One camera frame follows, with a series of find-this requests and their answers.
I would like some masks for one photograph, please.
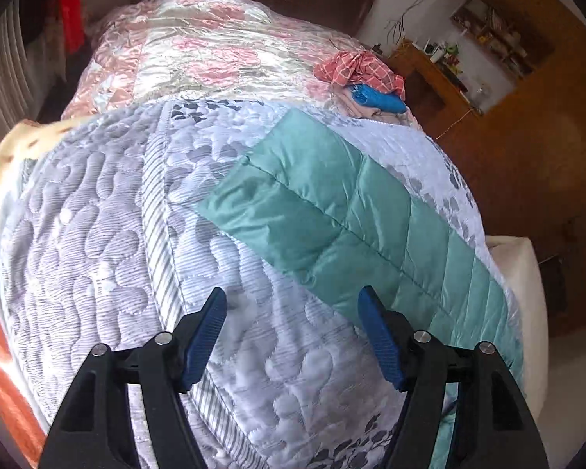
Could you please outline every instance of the wooden cabinet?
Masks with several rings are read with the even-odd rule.
[[[460,90],[423,51],[410,42],[407,41],[399,47],[387,63],[395,73],[404,78],[406,104],[428,136],[439,138],[463,117],[460,124],[451,128],[451,132],[458,131],[459,125],[473,125],[479,120],[475,112],[469,112],[471,107]]]

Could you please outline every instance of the blue gripper pad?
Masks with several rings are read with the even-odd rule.
[[[385,308],[375,295],[375,291],[370,286],[362,288],[358,294],[358,316],[371,342],[382,375],[399,390],[404,380],[399,363],[399,347],[382,320],[381,310]]]
[[[211,352],[225,321],[228,302],[223,289],[215,288],[200,310],[202,319],[195,329],[191,343],[186,350],[182,384],[188,390],[204,374]]]

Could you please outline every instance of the red checkered cloth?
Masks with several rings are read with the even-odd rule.
[[[395,74],[370,51],[342,51],[315,65],[313,74],[320,81],[338,86],[366,84],[380,93],[395,92],[406,99],[404,78]]]

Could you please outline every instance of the white quilted blanket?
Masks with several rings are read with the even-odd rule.
[[[120,109],[40,161],[2,236],[0,309],[46,428],[95,343],[141,345],[219,286],[227,320],[184,400],[209,467],[363,468],[381,459],[402,397],[364,334],[192,209],[288,108],[172,100]],[[469,189],[425,134],[304,110],[435,207],[501,282]],[[138,387],[130,399],[141,464],[153,468]]]

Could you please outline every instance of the quilted bedspread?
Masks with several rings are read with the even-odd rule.
[[[507,322],[504,291],[473,248],[391,173],[306,113],[289,111],[196,208],[353,324],[361,325],[359,291],[372,285],[387,308],[444,344],[491,341],[522,381],[523,347]],[[433,467],[444,467],[449,423]]]
[[[44,429],[95,343],[141,345],[219,286],[228,316],[183,398],[208,466],[381,459],[403,397],[364,333],[195,210],[290,109],[239,99],[131,106],[70,131],[26,168],[0,243],[0,317]],[[502,284],[468,187],[423,132],[302,109],[445,219]],[[496,321],[520,338],[516,300],[507,289],[502,299],[507,319]],[[155,468],[138,387],[130,407],[142,467]]]
[[[122,7],[97,25],[93,45],[63,118],[171,95],[339,109],[313,67],[339,51],[363,49],[352,37],[250,0],[148,0]],[[400,121],[419,128],[410,111]]]

